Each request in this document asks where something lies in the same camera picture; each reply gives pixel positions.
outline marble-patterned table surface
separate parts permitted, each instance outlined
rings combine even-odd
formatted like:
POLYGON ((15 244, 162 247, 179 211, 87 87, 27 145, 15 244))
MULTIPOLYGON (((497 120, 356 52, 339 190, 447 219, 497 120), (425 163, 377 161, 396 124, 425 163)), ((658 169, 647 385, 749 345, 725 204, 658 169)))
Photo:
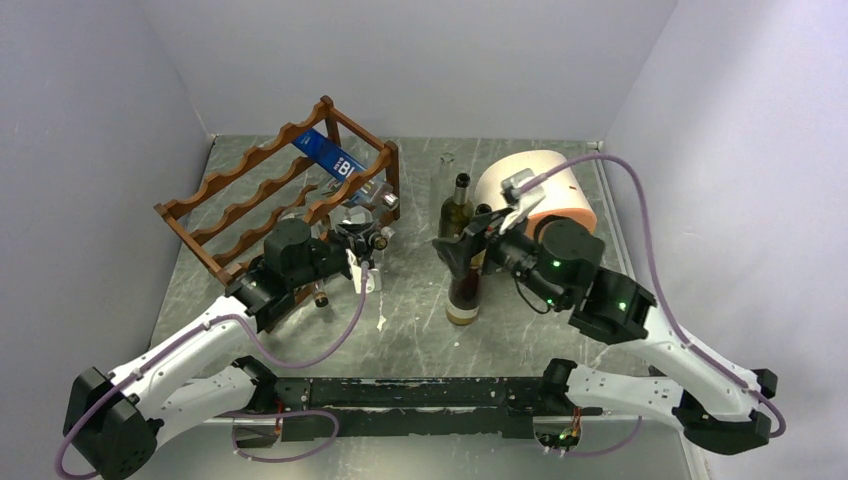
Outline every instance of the marble-patterned table surface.
MULTIPOLYGON (((212 149, 207 174, 233 168, 251 145, 270 141, 269 136, 221 136, 212 149)), ((607 350, 581 336, 567 324, 569 312, 538 315, 518 297, 512 280, 505 276, 484 278, 480 318, 457 327, 444 314, 449 282, 446 268, 430 246, 428 219, 430 168, 442 152, 452 152, 458 166, 477 178, 493 162, 512 153, 550 149, 574 157, 586 153, 583 142, 457 138, 392 138, 400 147, 402 217, 393 224, 397 234, 384 252, 376 255, 383 266, 383 290, 369 295, 364 313, 345 344, 324 362, 300 371, 272 369, 280 376, 513 376, 541 375, 551 358, 569 358, 622 374, 645 375, 647 366, 635 357, 607 350)), ((376 152, 363 142, 346 138, 343 147, 354 157, 373 161, 376 152)), ((299 152, 286 147, 242 179, 196 209, 188 220, 190 229, 205 227, 220 218, 233 202, 246 200, 265 178, 277 177, 299 152)), ((607 243, 603 265, 622 271, 623 259, 615 248, 602 180, 597 166, 584 163, 575 174, 598 216, 595 234, 607 243)), ((304 180, 281 189, 224 233, 210 241, 207 250, 229 249, 244 229, 263 224, 271 210, 290 203, 306 184, 326 179, 313 166, 304 180)), ((317 198, 313 192, 307 204, 317 198)), ((246 254, 259 253, 261 242, 246 254)), ((342 277, 327 285, 331 307, 318 309, 311 301, 294 311, 263 343, 288 361, 311 359, 323 352, 345 329, 357 303, 353 285, 342 277)), ((221 285, 182 247, 152 337, 156 345, 201 314, 223 293, 221 285)), ((257 349, 245 342, 213 362, 201 376, 219 371, 236 356, 257 349)))

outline dark glass bottle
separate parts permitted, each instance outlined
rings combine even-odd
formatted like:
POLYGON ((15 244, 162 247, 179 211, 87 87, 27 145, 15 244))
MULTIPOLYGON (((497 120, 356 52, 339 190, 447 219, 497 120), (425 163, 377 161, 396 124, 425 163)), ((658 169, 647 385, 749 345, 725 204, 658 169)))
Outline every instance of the dark glass bottle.
MULTIPOLYGON (((475 215, 491 213, 492 207, 481 203, 474 211, 475 215)), ((445 306, 445 314, 454 325, 470 325, 477 320, 480 313, 480 269, 486 251, 478 253, 471 259, 471 269, 462 278, 451 278, 448 288, 448 303, 445 306)))
POLYGON ((456 188, 453 195, 442 203, 442 211, 439 214, 439 237, 454 238, 462 233, 462 230, 471 223, 474 215, 474 207, 468 200, 468 186, 471 177, 467 173, 456 176, 456 188))

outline white wall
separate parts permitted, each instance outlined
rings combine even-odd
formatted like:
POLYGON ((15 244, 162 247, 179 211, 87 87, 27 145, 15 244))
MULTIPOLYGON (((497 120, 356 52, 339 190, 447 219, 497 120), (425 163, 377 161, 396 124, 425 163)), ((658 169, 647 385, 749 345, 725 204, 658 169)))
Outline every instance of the white wall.
POLYGON ((179 246, 153 205, 208 148, 136 2, 0 2, 0 477, 55 478, 73 379, 147 348, 179 246))
POLYGON ((676 0, 143 0, 214 133, 599 139, 676 0))
MULTIPOLYGON (((606 138, 645 184, 682 322, 780 377, 788 433, 715 478, 848 472, 848 4, 681 1, 606 138)), ((639 276, 629 180, 609 167, 639 276)))

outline peach-colored cylinder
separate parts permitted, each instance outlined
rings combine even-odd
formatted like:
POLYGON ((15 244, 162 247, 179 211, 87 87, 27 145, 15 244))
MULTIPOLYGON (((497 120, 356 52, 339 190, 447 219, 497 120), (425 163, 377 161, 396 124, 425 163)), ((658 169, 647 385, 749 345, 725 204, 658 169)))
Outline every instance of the peach-colored cylinder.
MULTIPOLYGON (((565 161, 562 154, 552 150, 532 150, 504 157, 487 168, 480 176, 477 188, 474 189, 474 204, 487 203, 492 210, 500 210, 506 207, 506 201, 501 195, 501 181, 525 168, 533 170, 533 174, 538 175, 565 161)), ((542 188, 545 190, 545 199, 530 213, 527 235, 532 236, 536 224, 547 215, 569 217, 590 232, 595 231, 598 217, 589 206, 570 168, 549 178, 542 184, 542 188)))

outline black cap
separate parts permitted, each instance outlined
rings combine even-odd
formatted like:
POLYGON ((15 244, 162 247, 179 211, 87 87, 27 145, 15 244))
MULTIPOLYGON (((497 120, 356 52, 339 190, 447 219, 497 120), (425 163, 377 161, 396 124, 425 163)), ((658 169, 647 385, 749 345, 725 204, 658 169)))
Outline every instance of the black cap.
POLYGON ((467 188, 469 185, 471 185, 471 175, 467 173, 460 173, 456 176, 457 187, 467 188))

